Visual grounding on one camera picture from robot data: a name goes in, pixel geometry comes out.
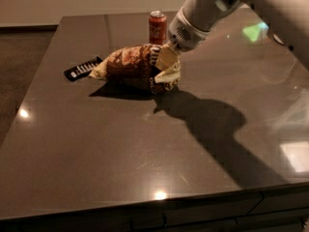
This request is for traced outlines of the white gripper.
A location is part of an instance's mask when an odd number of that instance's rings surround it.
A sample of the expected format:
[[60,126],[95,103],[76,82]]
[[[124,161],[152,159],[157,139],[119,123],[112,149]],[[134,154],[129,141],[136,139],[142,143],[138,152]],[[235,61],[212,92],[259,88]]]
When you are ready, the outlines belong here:
[[[210,11],[182,6],[168,27],[168,40],[177,51],[191,51],[206,39],[211,28]],[[179,67],[179,54],[172,46],[165,44],[158,54],[155,66],[160,71]]]

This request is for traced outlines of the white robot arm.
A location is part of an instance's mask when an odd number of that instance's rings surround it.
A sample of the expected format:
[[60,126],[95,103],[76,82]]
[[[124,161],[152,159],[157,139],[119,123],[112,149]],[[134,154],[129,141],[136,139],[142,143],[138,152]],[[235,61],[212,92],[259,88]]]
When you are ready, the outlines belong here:
[[195,49],[219,20],[243,4],[309,69],[309,0],[185,0],[170,23],[167,43],[180,53]]

